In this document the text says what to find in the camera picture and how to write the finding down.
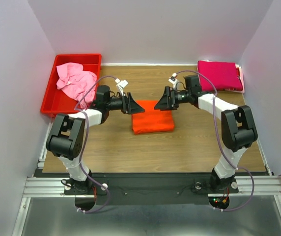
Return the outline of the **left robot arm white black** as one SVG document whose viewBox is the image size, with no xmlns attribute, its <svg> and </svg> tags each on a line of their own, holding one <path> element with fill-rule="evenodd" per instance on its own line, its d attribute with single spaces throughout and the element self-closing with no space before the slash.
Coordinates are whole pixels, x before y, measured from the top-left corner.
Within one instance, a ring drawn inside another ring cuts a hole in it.
<svg viewBox="0 0 281 236">
<path fill-rule="evenodd" d="M 91 170 L 82 161 L 83 149 L 87 142 L 87 129 L 106 121 L 110 111 L 120 110 L 133 115 L 145 112 L 130 93 L 111 96 L 110 87 L 101 85 L 90 108 L 76 114 L 57 114 L 46 140 L 46 149 L 66 167 L 69 179 L 61 181 L 65 195 L 86 195 L 96 186 L 87 176 Z"/>
</svg>

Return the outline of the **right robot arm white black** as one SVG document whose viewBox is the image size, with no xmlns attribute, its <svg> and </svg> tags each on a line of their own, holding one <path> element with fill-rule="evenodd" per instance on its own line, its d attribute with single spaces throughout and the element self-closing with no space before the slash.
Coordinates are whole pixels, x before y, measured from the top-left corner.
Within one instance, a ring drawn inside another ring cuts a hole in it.
<svg viewBox="0 0 281 236">
<path fill-rule="evenodd" d="M 258 138 L 257 129 L 251 108 L 247 105 L 237 106 L 217 97 L 217 89 L 213 93 L 204 92 L 200 83 L 200 73 L 185 76 L 185 88 L 179 90 L 177 73 L 172 74 L 156 110 L 177 110 L 180 104 L 189 103 L 200 110 L 212 114 L 217 143 L 221 157 L 211 172 L 210 188 L 220 192 L 234 182 L 235 172 L 239 170 L 239 161 L 246 150 Z"/>
</svg>

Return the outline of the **orange t shirt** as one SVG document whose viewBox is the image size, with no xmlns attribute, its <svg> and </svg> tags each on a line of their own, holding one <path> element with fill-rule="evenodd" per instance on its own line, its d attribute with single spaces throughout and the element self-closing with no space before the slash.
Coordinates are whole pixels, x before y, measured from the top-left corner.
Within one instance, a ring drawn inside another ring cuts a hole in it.
<svg viewBox="0 0 281 236">
<path fill-rule="evenodd" d="M 135 135 L 174 130 L 172 112 L 155 110 L 154 106 L 157 102 L 152 100 L 137 101 L 145 109 L 145 112 L 131 115 L 132 131 Z"/>
</svg>

